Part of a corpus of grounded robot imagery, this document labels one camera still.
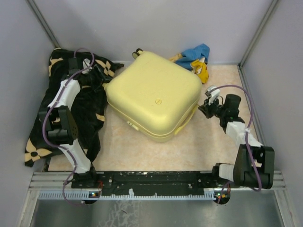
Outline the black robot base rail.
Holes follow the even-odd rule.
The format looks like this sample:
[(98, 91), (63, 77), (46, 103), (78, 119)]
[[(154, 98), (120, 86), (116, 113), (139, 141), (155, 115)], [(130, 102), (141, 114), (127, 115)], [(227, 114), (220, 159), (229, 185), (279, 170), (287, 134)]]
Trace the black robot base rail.
[(96, 189), (100, 195), (138, 196), (204, 195), (206, 189), (221, 188), (227, 180), (208, 171), (129, 172), (105, 171), (74, 174), (73, 189)]

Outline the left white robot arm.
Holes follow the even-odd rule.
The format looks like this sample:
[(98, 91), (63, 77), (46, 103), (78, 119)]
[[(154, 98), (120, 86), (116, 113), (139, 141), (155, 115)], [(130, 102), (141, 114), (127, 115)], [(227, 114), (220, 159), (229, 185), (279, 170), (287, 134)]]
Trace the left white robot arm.
[(42, 150), (60, 151), (73, 172), (92, 188), (98, 184), (92, 162), (100, 151), (98, 132), (105, 121), (104, 85), (114, 72), (111, 62), (97, 57), (61, 59), (51, 69), (49, 87), (37, 123), (44, 140)]

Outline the yellow suitcase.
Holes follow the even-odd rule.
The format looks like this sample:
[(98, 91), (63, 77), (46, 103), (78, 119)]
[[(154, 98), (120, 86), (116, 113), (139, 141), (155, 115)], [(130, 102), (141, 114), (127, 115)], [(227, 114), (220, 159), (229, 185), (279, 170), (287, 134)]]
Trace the yellow suitcase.
[(194, 73), (153, 52), (137, 49), (133, 58), (105, 85), (107, 102), (135, 130), (166, 142), (193, 117), (202, 83)]

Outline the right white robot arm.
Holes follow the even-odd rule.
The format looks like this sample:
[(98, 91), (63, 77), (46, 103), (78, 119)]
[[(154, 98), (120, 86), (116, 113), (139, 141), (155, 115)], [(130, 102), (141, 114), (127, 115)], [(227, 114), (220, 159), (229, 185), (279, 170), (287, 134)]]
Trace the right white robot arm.
[(207, 99), (199, 110), (206, 118), (217, 117), (224, 133), (228, 135), (238, 148), (234, 164), (217, 163), (212, 174), (212, 183), (223, 187), (228, 181), (236, 186), (270, 189), (274, 181), (275, 152), (257, 141), (249, 132), (245, 121), (239, 117), (241, 97), (228, 94), (223, 104), (219, 103), (219, 95), (207, 94)]

